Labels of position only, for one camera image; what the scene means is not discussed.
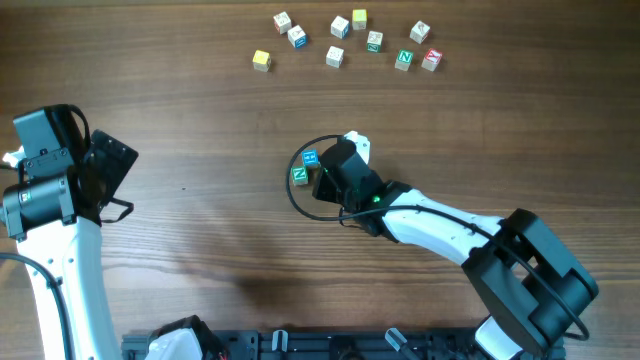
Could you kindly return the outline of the blue wooden letter block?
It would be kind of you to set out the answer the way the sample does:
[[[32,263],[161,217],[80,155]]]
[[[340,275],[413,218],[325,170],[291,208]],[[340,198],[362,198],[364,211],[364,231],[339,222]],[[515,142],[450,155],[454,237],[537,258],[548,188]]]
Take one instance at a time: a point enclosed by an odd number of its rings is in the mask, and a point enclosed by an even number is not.
[[[307,149],[301,153],[303,165],[310,169],[316,169],[321,166],[318,152],[316,149]]]

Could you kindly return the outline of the green wooden block Z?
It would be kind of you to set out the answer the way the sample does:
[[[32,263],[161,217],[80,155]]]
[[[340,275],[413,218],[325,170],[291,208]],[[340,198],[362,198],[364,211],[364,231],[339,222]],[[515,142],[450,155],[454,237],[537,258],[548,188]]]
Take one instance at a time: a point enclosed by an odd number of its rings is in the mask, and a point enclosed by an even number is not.
[[[290,170],[291,181],[294,186],[304,186],[309,183],[309,173],[305,166],[294,166]]]

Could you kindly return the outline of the dark green block Z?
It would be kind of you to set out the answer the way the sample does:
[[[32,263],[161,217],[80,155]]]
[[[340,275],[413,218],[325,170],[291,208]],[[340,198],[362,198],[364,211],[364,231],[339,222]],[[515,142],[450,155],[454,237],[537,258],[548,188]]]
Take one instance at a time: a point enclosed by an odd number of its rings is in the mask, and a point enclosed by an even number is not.
[[[380,53],[384,34],[382,32],[370,31],[367,37],[366,49],[369,52]]]

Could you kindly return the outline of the blue-edged wooden block P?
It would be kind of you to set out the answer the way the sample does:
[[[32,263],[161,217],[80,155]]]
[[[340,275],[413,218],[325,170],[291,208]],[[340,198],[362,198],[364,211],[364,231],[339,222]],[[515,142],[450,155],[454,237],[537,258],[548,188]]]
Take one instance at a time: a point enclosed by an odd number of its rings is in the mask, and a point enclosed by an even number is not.
[[[339,39],[344,39],[348,35],[349,29],[349,21],[342,16],[336,16],[330,25],[331,34]]]

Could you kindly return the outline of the yellow wooden block top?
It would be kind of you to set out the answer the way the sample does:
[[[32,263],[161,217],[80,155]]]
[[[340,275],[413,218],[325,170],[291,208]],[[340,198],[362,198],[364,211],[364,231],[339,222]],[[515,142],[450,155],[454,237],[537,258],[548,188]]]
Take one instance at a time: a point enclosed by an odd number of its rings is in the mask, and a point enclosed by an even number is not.
[[[354,9],[352,11],[352,28],[365,30],[367,27],[368,13],[366,9]]]

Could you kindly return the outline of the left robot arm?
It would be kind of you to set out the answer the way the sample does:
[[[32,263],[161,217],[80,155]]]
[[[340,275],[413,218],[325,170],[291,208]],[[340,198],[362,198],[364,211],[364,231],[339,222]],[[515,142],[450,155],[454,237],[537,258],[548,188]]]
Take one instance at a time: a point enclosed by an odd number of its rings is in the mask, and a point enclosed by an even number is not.
[[[135,150],[91,130],[75,105],[45,106],[13,120],[21,148],[2,165],[18,182],[2,196],[1,222],[17,243],[4,259],[30,271],[48,359],[221,359],[221,341],[197,316],[151,334],[116,338],[101,262],[102,210],[132,203],[115,193],[138,158]]]

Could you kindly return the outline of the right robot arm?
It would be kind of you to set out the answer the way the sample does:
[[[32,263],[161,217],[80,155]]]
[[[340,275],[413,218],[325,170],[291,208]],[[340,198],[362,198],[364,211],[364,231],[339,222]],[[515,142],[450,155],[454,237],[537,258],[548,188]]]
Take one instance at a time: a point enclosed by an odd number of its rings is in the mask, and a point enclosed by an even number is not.
[[[414,187],[381,180],[365,140],[342,136],[319,157],[317,200],[372,236],[427,249],[460,266],[489,315],[474,340],[492,359],[544,357],[577,326],[599,293],[594,278],[534,213],[483,216],[438,203]]]

